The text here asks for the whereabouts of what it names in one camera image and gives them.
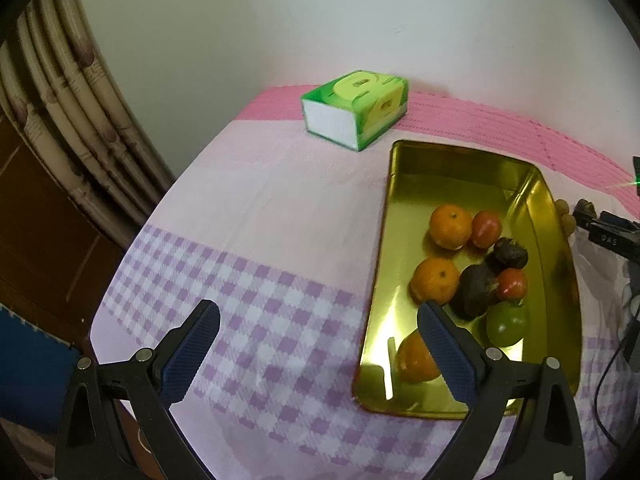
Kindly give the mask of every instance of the black cable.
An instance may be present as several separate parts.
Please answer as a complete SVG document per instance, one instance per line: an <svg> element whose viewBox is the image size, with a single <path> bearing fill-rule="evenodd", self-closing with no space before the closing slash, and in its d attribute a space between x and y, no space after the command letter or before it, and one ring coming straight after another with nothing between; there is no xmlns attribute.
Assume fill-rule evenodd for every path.
<svg viewBox="0 0 640 480"><path fill-rule="evenodd" d="M639 319L640 319L640 306L636 311L635 321L638 321ZM616 357L618 357L618 354L623 349L630 333L631 333L630 330L627 329L625 336L620 340L620 344L618 345L618 348L616 348L616 351L613 352L613 356L611 357L609 363L607 364L607 367L604 369L604 372L602 373L602 377L600 377L600 381L598 382L598 386L596 387L596 393L593 396L593 415L595 416L596 423L600 428L600 430L602 431L602 433L604 434L604 436L607 437L607 440L610 443L612 443L613 446L615 446L618 451L622 450L622 445L615 438L613 438L613 436L609 433L609 430L607 430L605 425L600 420L600 415L598 414L598 395L600 394L600 388L602 387L604 378L606 377L608 371L610 370L611 366L616 360Z"/></svg>

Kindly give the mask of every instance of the green tissue box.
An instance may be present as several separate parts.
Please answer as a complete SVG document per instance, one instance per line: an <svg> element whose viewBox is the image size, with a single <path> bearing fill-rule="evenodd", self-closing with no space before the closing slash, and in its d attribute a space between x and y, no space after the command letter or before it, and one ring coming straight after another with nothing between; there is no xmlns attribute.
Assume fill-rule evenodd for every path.
<svg viewBox="0 0 640 480"><path fill-rule="evenodd" d="M402 77L351 72L302 96L306 129L359 152L406 113L408 93Z"/></svg>

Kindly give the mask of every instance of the metallic tray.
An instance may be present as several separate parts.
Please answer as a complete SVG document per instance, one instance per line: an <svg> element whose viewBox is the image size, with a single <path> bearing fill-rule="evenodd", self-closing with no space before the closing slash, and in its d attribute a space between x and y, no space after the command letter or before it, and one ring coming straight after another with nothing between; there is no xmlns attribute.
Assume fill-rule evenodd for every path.
<svg viewBox="0 0 640 480"><path fill-rule="evenodd" d="M540 170L497 153L398 140L391 149L378 267L362 343L353 397L366 410L427 418L464 418L466 404L451 396L442 377L407 384L398 380L394 358L401 341L416 328L417 309L408 292L415 267L427 256L452 258L458 270L482 260L484 251L439 248L426 234L433 210L453 202L472 215L491 209L502 217L502 236L529 251L529 332L504 348L512 360L539 363L553 355L562 363L571 391L580 380L582 325L574 263L551 192ZM483 346L484 317L457 325ZM518 406L512 403L507 413Z"/></svg>

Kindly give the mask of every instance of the blue gripper pad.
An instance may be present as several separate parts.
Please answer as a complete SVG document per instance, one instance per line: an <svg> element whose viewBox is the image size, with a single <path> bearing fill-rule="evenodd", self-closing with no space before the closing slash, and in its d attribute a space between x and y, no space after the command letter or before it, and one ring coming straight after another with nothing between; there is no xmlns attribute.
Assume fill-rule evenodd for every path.
<svg viewBox="0 0 640 480"><path fill-rule="evenodd" d="M438 316L435 309L438 309L444 317ZM446 312L436 303L427 301L418 309L418 332L442 372L442 377L453 394L453 398L458 402L464 402L471 408L478 398L476 386L479 378L476 378L476 369L460 348L453 335L453 330L463 330L470 338L473 338L464 328L456 327ZM475 340L473 343L481 351L480 345Z"/></svg>
<svg viewBox="0 0 640 480"><path fill-rule="evenodd" d="M212 301L203 300L196 307L196 309L198 308L202 308L202 312L198 314L194 310L191 314L191 316L196 316L194 322L189 316L182 324L182 327L174 329L179 331L187 328L188 332L184 334L177 349L175 349L162 368L162 380L158 396L167 407L184 399L198 368L200 368L204 357L220 330L220 310L218 306Z"/></svg>

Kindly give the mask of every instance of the bamboo print curtain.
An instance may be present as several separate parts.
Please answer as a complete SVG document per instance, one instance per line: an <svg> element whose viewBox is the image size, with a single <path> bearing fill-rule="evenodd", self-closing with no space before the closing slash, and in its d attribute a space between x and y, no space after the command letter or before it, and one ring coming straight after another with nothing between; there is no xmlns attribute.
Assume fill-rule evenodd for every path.
<svg viewBox="0 0 640 480"><path fill-rule="evenodd" d="M120 101L77 0L33 0L0 48L0 105L49 174L121 247L173 177Z"/></svg>

